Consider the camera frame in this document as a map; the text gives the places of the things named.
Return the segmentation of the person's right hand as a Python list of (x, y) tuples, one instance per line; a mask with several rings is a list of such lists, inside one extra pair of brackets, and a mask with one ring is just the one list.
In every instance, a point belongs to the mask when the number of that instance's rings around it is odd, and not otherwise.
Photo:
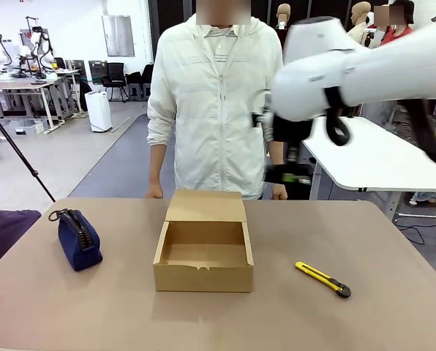
[(163, 190), (162, 190), (161, 183), (159, 181), (150, 181), (149, 182), (145, 198), (150, 198), (150, 199), (162, 199), (163, 198)]

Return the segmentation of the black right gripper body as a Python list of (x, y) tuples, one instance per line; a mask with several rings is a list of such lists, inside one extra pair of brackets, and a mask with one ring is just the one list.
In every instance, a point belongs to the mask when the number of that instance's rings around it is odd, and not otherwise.
[(274, 116), (272, 124), (273, 141), (282, 144), (284, 163), (297, 162), (301, 142), (311, 135), (313, 120), (294, 122)]

